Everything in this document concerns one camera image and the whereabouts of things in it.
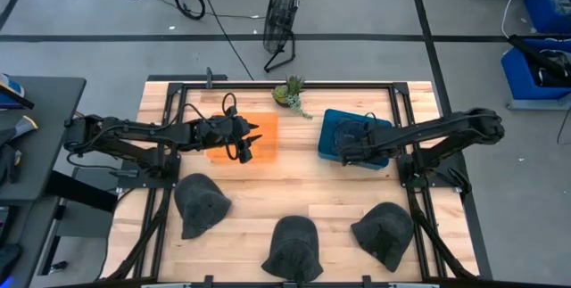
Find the potted plant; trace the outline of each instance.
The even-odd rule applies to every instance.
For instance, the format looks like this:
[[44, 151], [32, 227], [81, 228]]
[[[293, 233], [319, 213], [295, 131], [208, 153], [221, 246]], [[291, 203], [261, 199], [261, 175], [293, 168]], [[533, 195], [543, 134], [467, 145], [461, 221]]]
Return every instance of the potted plant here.
[[306, 119], [312, 119], [313, 117], [302, 110], [302, 100], [300, 99], [300, 93], [303, 92], [303, 82], [305, 79], [303, 77], [298, 78], [292, 76], [287, 78], [285, 85], [276, 86], [271, 91], [271, 95], [279, 106], [288, 107], [302, 115]]

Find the orange towel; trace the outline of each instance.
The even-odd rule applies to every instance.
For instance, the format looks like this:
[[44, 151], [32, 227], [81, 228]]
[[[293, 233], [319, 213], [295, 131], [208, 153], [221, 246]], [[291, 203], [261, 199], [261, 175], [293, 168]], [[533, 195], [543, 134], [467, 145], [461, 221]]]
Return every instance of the orange towel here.
[[[256, 140], [250, 147], [253, 158], [248, 164], [274, 161], [277, 157], [277, 113], [240, 112], [238, 115], [242, 116], [249, 123], [260, 126], [250, 131], [248, 136], [262, 135], [262, 137]], [[230, 145], [230, 153], [232, 153], [232, 155], [236, 153], [236, 148], [233, 144]], [[214, 163], [240, 162], [240, 160], [229, 159], [224, 147], [207, 150], [206, 157]]]

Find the blue crate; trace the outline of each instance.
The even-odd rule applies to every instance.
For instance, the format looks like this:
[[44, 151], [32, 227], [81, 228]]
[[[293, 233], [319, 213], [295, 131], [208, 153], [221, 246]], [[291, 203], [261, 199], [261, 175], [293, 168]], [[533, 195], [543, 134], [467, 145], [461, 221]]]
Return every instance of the blue crate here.
[[534, 24], [541, 33], [571, 33], [571, 15], [555, 10], [551, 0], [525, 0], [525, 7]]
[[[357, 120], [368, 123], [375, 122], [375, 119], [371, 117], [365, 117], [363, 115], [331, 109], [326, 110], [323, 117], [323, 125], [321, 126], [321, 135], [319, 136], [318, 154], [320, 158], [341, 162], [341, 158], [334, 150], [335, 145], [333, 143], [333, 138], [336, 128], [339, 126], [339, 124], [345, 122], [346, 120]], [[393, 125], [391, 122], [384, 119], [377, 119], [377, 124], [379, 126], [388, 128]], [[361, 162], [357, 165], [368, 169], [382, 169], [385, 168], [388, 164], [388, 159], [382, 159], [375, 162]]]
[[[551, 49], [571, 53], [571, 41], [527, 39], [525, 42], [540, 51]], [[525, 56], [516, 48], [512, 48], [503, 56], [501, 65], [506, 72], [509, 88], [515, 100], [558, 100], [571, 93], [571, 87], [537, 86]]]

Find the blue storage bin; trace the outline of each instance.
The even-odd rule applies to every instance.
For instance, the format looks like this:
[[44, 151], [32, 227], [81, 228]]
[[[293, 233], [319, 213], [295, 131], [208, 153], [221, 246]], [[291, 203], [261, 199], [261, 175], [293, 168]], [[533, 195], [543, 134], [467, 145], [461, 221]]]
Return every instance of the blue storage bin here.
[[[375, 119], [365, 117], [363, 115], [348, 113], [344, 111], [328, 109], [323, 117], [323, 125], [321, 126], [321, 135], [319, 136], [318, 154], [320, 158], [341, 162], [341, 158], [337, 155], [334, 145], [334, 134], [339, 124], [346, 120], [375, 123]], [[377, 124], [381, 127], [391, 127], [393, 124], [384, 119], [377, 119]], [[389, 164], [388, 159], [382, 159], [375, 162], [361, 162], [357, 165], [368, 169], [382, 169]]]
[[[543, 39], [527, 39], [526, 42], [538, 50], [551, 49], [571, 53], [571, 41], [557, 42]], [[516, 48], [512, 48], [501, 59], [506, 72], [509, 88], [516, 100], [558, 100], [571, 93], [571, 87], [537, 86], [529, 70], [525, 56]]]
[[557, 12], [551, 0], [525, 0], [525, 7], [534, 24], [541, 33], [571, 33], [571, 15]]

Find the black hat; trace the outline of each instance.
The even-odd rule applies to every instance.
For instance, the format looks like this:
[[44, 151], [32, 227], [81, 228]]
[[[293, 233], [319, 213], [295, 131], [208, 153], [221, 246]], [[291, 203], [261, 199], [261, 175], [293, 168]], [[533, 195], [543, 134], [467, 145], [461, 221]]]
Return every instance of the black hat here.
[[232, 201], [209, 177], [196, 173], [178, 182], [175, 203], [182, 217], [182, 239], [191, 239], [219, 223]]
[[385, 202], [352, 224], [351, 230], [364, 251], [394, 272], [412, 240], [413, 223], [405, 209]]
[[269, 257], [261, 268], [298, 283], [307, 283], [323, 272], [319, 264], [318, 230], [306, 217], [281, 218], [274, 228]]

